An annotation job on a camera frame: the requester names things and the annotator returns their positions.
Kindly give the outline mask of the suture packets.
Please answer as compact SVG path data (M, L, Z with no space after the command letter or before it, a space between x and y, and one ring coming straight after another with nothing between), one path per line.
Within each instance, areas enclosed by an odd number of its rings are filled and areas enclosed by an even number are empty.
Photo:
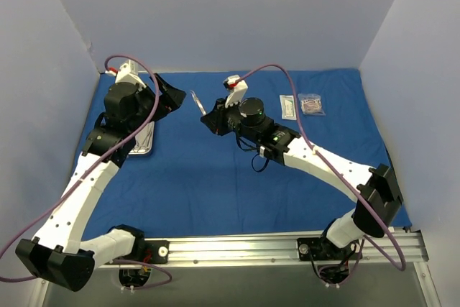
M304 115L324 116L323 104L321 96L314 93L299 93L298 100L300 102L301 111Z

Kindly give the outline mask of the blue surgical drape cloth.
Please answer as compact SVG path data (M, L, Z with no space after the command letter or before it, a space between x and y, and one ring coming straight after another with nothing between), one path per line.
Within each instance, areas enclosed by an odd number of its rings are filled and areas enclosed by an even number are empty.
M155 125L152 153L131 157L100 197L86 240L126 224L147 237L190 237L320 231L355 206L342 192L307 173L241 151L233 134L212 134L201 112L226 95L225 73L166 73L187 93L183 105ZM376 167L389 162L356 69L261 70L246 80L266 115L281 122L280 95L321 96L324 116L286 121L308 139L346 159Z

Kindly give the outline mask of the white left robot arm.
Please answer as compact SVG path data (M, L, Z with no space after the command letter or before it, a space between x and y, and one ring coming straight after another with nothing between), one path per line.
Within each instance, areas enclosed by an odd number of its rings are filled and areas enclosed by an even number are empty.
M186 93L154 74L159 92L138 77L116 78L104 97L104 111L89 132L62 200L32 239L21 239L17 257L36 278L79 291L93 271L118 258L137 263L145 255L144 232L114 226L84 241L84 230L104 189L136 144L135 136L182 105Z

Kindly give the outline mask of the white sterile packet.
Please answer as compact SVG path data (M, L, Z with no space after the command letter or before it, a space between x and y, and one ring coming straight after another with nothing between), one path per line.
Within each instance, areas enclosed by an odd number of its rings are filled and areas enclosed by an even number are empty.
M293 95L280 95L280 105L282 112L282 119L284 120L297 120L295 110L295 100Z

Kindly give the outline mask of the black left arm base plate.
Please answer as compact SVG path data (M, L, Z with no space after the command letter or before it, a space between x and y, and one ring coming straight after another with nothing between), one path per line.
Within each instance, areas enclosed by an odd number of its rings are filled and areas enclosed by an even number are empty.
M132 260L149 264L167 264L170 243L167 240L142 240L134 244L132 251L120 260Z

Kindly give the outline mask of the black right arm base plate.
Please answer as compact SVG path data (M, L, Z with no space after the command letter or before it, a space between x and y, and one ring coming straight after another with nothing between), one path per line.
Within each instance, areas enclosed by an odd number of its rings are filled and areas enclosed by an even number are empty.
M346 262L358 258L359 245L352 242L344 248L338 248L323 237L301 237L296 240L300 261Z

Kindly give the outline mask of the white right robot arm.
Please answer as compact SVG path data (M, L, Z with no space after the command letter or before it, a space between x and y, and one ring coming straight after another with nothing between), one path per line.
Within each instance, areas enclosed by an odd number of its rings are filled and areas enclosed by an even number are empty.
M354 209L333 220L323 233L319 250L327 258L338 257L362 237L382 238L403 204L390 166L373 168L305 141L299 132L268 117L258 98L233 106L219 98L201 122L215 135L234 133L237 144L246 144L266 161L312 175L355 202Z

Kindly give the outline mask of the metal surgical instrument tray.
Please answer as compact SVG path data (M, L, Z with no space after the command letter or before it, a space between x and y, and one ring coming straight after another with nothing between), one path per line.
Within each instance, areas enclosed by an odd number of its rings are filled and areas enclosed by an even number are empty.
M130 157L148 156L152 153L155 123L147 124L135 137L135 145L129 152Z

